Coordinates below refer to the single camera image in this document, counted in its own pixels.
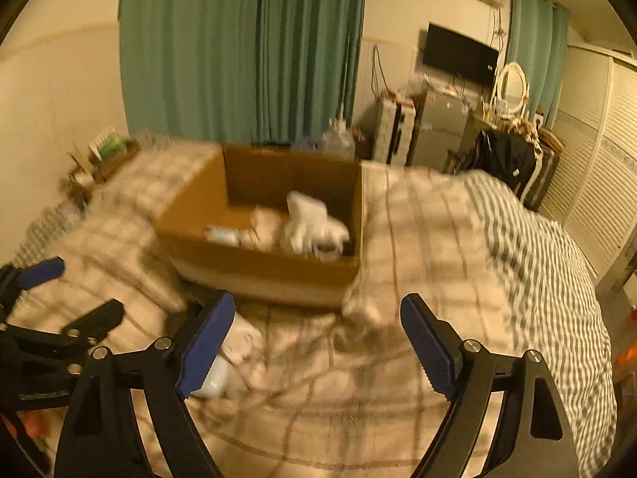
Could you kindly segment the green white product box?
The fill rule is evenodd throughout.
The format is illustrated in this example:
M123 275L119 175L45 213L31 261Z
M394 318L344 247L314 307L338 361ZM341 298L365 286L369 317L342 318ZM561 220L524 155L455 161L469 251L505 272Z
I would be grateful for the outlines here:
M126 146L126 142L129 136L123 133L119 133L114 127L107 127L97 135L89 144L88 151L90 151L94 157L103 161L108 158L109 155L118 152Z

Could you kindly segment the white suitcase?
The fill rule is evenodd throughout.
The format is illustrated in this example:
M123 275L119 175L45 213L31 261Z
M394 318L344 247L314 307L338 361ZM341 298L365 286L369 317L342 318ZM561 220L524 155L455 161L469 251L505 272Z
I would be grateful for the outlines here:
M416 107L411 98L383 98L378 102L373 161L403 167L407 164Z

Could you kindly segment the silver mini fridge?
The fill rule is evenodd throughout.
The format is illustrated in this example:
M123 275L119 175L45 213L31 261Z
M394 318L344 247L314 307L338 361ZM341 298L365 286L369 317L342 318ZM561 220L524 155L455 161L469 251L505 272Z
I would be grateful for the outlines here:
M441 172L449 150L460 146L469 107L457 96L434 90L419 99L407 163Z

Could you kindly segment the brown cardboard box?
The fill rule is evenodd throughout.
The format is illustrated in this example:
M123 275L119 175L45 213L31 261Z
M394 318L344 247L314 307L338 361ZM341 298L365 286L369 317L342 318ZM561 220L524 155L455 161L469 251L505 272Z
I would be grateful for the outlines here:
M154 223L178 274L271 303L339 311L361 259L355 160L220 147Z

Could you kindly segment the white oval vanity mirror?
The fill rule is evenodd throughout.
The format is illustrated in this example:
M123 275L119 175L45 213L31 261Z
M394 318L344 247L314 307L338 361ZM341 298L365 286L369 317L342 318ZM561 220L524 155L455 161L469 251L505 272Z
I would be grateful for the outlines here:
M494 81L491 110L501 119L525 118L529 102L530 85L523 67L517 63L507 63Z

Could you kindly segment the white crumpled item in box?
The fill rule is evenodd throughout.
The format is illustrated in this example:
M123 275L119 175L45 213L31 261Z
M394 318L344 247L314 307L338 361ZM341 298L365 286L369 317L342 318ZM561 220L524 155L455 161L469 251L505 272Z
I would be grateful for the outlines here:
M250 215L250 228L245 242L248 248L256 251L273 251L279 246L284 220L275 210L256 207Z

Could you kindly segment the small cardboard box SF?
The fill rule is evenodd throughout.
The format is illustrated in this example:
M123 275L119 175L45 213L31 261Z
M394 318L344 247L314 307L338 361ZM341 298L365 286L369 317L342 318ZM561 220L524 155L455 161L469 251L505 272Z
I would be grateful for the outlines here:
M71 169L62 176L58 184L59 190L78 206L91 201L94 192L102 184L106 184L127 163L134 160L141 152L138 140L126 139L109 148L106 155L99 160L94 152L84 153L78 148L68 152L71 158Z

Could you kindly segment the blue cloud tissue pack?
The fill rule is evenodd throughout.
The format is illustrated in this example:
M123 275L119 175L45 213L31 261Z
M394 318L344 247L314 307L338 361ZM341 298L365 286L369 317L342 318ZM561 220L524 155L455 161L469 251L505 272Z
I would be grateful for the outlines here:
M203 231L204 238L211 243L241 247L244 244L244 231L220 225L207 225Z

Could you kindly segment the plaid beige blanket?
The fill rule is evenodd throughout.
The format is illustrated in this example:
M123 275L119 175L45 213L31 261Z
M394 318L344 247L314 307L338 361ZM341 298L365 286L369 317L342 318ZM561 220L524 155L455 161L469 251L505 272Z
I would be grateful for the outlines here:
M123 169L57 243L64 276L27 292L15 323L55 331L116 298L125 314L107 344L117 352L148 347L194 297L152 222L217 153L214 145L176 143ZM515 350L469 178L368 164L363 188L361 273L343 312L242 303L262 340L238 369L238 391L189 402L226 476L408 476L447 408L399 321L408 294L464 338L495 353Z

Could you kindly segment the black wall television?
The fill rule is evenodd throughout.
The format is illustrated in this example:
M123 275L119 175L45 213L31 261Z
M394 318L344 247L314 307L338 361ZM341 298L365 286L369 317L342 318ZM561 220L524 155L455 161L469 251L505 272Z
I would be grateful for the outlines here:
M422 57L425 66L491 88L499 52L459 32L429 24Z

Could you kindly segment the white knit glove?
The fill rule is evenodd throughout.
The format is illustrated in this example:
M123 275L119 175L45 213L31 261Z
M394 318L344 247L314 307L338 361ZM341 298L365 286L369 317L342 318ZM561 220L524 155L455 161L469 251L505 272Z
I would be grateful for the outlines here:
M329 215L326 204L309 195L287 194L289 220L283 227L281 246L293 255L335 261L350 242L348 227Z

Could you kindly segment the white louvered wardrobe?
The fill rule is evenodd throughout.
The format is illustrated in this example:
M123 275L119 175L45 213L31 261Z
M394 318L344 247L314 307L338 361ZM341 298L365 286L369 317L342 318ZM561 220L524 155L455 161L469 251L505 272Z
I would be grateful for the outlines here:
M552 132L564 150L540 213L557 221L600 280L636 232L636 62L570 45Z

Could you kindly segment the large clear water bottle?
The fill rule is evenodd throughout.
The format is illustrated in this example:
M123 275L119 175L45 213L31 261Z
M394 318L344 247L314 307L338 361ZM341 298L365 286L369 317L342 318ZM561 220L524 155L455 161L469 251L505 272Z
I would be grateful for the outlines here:
M355 140L342 119L329 121L328 130L320 138L320 150L332 157L352 160L355 158Z

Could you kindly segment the green curtain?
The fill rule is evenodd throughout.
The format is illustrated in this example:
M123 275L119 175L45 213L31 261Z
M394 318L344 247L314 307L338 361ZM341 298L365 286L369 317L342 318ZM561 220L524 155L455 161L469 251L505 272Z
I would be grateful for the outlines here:
M567 54L569 13L553 0L510 0L506 61L523 68L530 86L529 117L541 109L552 125Z
M120 0L133 132L317 139L353 112L365 0Z

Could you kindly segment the black jacket on chair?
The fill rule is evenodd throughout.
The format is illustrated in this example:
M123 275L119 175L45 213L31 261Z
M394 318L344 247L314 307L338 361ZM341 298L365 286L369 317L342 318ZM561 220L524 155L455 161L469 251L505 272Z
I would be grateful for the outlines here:
M522 200L537 162L534 147L523 137L482 131L474 147L464 153L458 170L482 170L504 182Z

